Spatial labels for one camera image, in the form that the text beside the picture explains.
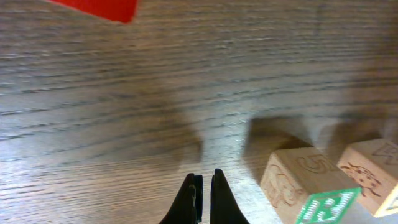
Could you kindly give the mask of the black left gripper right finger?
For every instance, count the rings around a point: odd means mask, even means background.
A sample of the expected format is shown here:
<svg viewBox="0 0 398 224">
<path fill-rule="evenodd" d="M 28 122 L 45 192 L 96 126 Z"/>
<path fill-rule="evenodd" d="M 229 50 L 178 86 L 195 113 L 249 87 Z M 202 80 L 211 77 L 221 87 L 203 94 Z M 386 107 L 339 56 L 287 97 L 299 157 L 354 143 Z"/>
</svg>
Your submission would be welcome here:
<svg viewBox="0 0 398 224">
<path fill-rule="evenodd" d="M 249 224 L 240 211 L 221 169 L 215 169 L 211 181 L 211 224 Z"/>
</svg>

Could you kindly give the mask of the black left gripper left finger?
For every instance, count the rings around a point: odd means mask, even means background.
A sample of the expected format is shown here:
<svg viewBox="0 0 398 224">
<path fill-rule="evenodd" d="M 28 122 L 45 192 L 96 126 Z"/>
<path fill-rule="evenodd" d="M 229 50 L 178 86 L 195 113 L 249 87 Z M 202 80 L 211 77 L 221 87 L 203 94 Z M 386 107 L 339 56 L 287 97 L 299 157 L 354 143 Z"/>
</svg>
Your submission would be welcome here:
<svg viewBox="0 0 398 224">
<path fill-rule="evenodd" d="M 198 224 L 203 214 L 203 176 L 187 174 L 160 224 Z"/>
</svg>

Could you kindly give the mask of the green R block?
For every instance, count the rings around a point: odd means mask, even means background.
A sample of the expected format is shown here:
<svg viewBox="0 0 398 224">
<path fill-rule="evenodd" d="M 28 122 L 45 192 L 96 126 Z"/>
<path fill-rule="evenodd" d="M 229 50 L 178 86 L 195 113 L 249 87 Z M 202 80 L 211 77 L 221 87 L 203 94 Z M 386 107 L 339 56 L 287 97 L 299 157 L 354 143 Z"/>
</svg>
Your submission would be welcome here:
<svg viewBox="0 0 398 224">
<path fill-rule="evenodd" d="M 314 147 L 272 152 L 260 186 L 284 224 L 339 223 L 361 191 Z"/>
</svg>

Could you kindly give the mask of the yellow S block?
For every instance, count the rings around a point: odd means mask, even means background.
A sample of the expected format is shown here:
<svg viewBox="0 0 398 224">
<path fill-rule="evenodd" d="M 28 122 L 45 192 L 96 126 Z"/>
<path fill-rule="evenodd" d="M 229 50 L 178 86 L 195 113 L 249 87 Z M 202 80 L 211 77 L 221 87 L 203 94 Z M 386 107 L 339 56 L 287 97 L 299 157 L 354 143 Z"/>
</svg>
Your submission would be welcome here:
<svg viewBox="0 0 398 224">
<path fill-rule="evenodd" d="M 397 213 L 397 145 L 386 139 L 348 145 L 338 167 L 360 187 L 358 202 L 374 217 Z"/>
</svg>

